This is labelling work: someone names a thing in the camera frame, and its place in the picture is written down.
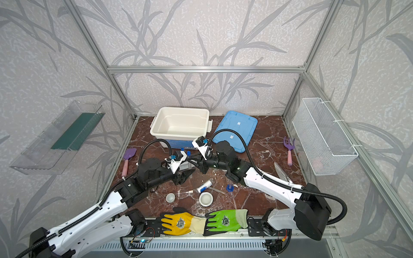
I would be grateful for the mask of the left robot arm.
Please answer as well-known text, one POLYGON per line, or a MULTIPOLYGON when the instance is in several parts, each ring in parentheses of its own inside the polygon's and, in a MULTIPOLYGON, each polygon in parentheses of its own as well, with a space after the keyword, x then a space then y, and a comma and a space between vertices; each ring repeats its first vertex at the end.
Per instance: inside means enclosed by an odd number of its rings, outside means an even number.
POLYGON ((136 172, 114 185, 99 201, 75 218, 52 229, 43 227, 30 235, 29 247, 19 258, 80 258, 114 238, 146 228, 145 217, 133 206, 145 199, 152 189, 172 181, 183 184, 195 171, 181 169, 190 163, 190 152, 172 151, 161 161, 150 158, 140 164, 136 172))

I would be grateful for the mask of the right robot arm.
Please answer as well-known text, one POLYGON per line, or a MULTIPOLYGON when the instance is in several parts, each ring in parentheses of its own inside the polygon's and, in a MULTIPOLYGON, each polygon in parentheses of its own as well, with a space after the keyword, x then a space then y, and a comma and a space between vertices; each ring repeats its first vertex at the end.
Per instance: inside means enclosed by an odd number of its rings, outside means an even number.
POLYGON ((240 159, 227 141, 212 147, 210 140, 200 136, 192 145, 200 152, 193 158, 201 173, 224 170, 233 183, 259 190, 287 206, 266 215, 267 224, 274 230, 299 230, 319 241, 326 226, 341 221, 347 214, 347 205, 341 198, 322 193, 311 183, 302 186, 265 173, 254 164, 250 154, 247 161, 240 159))

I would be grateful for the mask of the white test tube rack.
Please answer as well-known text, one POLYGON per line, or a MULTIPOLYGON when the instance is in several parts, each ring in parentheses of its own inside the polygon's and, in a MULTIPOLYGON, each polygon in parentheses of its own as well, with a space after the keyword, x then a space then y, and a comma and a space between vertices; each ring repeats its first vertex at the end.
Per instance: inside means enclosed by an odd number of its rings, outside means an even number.
POLYGON ((183 171, 189 169, 197 169, 197 163, 192 160, 180 161, 176 171, 183 171))

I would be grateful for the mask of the test tube cork stopper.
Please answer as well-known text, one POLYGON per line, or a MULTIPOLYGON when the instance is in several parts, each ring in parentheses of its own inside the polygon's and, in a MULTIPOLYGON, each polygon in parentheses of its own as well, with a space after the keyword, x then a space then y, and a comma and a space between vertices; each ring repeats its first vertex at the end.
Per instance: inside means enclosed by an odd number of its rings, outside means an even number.
POLYGON ((193 193, 194 193, 193 190, 189 190, 189 191, 179 191, 179 192, 177 193, 177 195, 178 195, 179 198, 181 198, 181 197, 186 198, 187 196, 190 196, 190 195, 192 195, 193 193))

